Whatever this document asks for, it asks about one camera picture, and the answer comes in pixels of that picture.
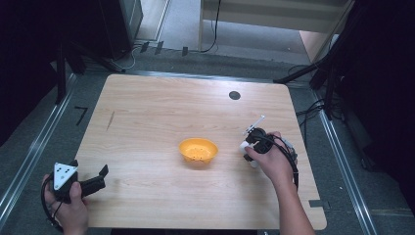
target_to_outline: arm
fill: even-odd
[[[279,132],[271,134],[281,137]],[[275,139],[275,142],[284,146],[278,139]],[[286,157],[276,146],[263,155],[249,147],[245,148],[245,151],[259,163],[275,188],[280,208],[281,234],[314,234],[311,223],[300,203],[296,185],[293,183],[293,170]]]
[[[58,210],[56,218],[61,223],[66,235],[82,235],[86,234],[88,229],[88,210],[85,203],[81,199],[82,189],[78,182],[74,182],[69,191],[70,204],[57,202],[53,193],[49,190],[49,184],[45,188],[45,201],[51,208],[50,213]]]

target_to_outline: handheld controller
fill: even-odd
[[[74,160],[70,164],[55,164],[54,171],[49,174],[49,177],[43,182],[42,191],[41,191],[41,201],[43,210],[48,216],[47,220],[51,223],[52,226],[57,228],[59,231],[63,231],[59,222],[55,219],[55,214],[52,216],[49,213],[48,208],[46,207],[45,202],[45,188],[46,185],[50,182],[50,191],[55,195],[57,202],[70,204],[70,187],[73,182],[78,181],[77,175],[78,162]],[[88,195],[94,194],[99,190],[106,187],[104,178],[108,174],[108,166],[105,165],[101,171],[98,173],[98,176],[85,181],[79,181],[80,187],[82,189],[81,197],[86,197]]]
[[[248,153],[245,151],[245,147],[253,148],[259,154],[266,154],[269,150],[271,150],[272,146],[277,146],[289,161],[293,169],[294,182],[296,186],[299,187],[299,170],[297,169],[296,165],[296,150],[287,139],[280,138],[271,134],[266,134],[265,130],[256,127],[264,119],[265,116],[262,115],[259,120],[257,120],[254,124],[248,127],[247,130],[244,131],[244,135],[248,133],[247,138],[240,146],[240,151],[244,154],[244,159],[248,161],[252,167],[257,167],[258,163],[248,155]],[[275,143],[274,139],[276,138],[280,139],[283,142],[285,148]]]
[[[51,191],[55,194],[56,201],[70,204],[70,187],[73,182],[78,181],[76,171],[77,166],[77,160],[72,161],[69,165],[55,164],[54,180],[51,181],[50,185]],[[79,184],[82,189],[82,198],[105,188],[104,178],[108,172],[108,166],[105,165],[98,173],[98,176],[85,181],[80,181]]]

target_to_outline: black panel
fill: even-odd
[[[69,8],[73,13],[66,22],[70,41],[113,59],[132,49],[143,19],[139,0],[72,1]]]
[[[396,179],[415,209],[415,2],[379,1],[359,25],[363,40],[348,42],[355,54],[344,61],[338,89],[357,119],[354,136],[367,133],[364,153]]]
[[[0,145],[56,84],[40,34],[32,33],[12,7],[0,7]],[[32,21],[37,27],[36,19]]]

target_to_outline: metal frame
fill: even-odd
[[[314,96],[316,101],[321,99],[321,96],[316,92],[314,92]],[[333,153],[339,165],[339,170],[342,174],[348,195],[350,196],[351,203],[353,204],[354,211],[356,212],[363,233],[367,235],[378,234],[372,215],[366,206],[366,202],[348,164],[346,154],[343,151],[335,126],[333,125],[333,122],[327,118],[324,112],[320,111],[319,115],[327,137],[329,138],[330,145],[332,146]]]

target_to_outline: finger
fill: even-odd
[[[42,184],[49,177],[49,174],[43,176]],[[55,195],[50,191],[50,183],[48,182],[45,187],[45,202],[48,205],[52,205],[56,202]]]
[[[273,131],[273,132],[269,132],[268,134],[270,135],[275,135],[281,138],[281,133],[279,131]]]
[[[82,189],[80,188],[79,182],[73,182],[70,187],[69,196],[70,196],[70,201],[74,207],[83,206],[81,195],[82,195]]]
[[[245,151],[254,160],[258,161],[260,159],[260,154],[257,153],[253,148],[245,147]]]

